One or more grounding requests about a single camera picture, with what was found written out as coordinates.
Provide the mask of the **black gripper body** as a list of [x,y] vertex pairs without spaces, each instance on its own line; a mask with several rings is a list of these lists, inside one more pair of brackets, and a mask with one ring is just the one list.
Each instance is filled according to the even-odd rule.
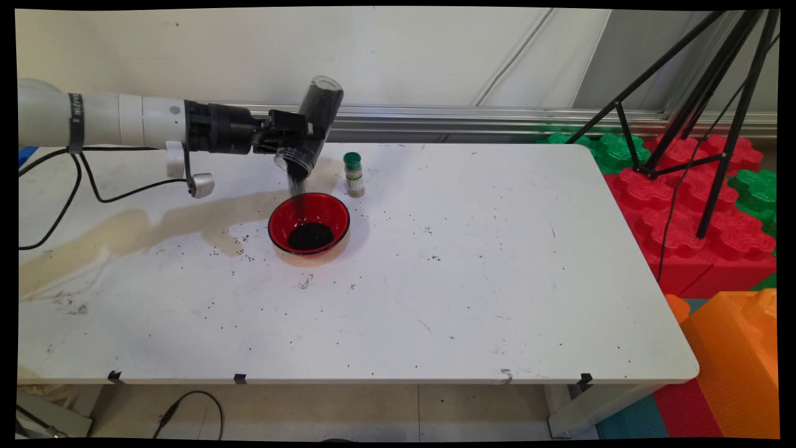
[[254,139],[267,132],[267,117],[247,108],[185,100],[185,148],[227,155],[254,152]]

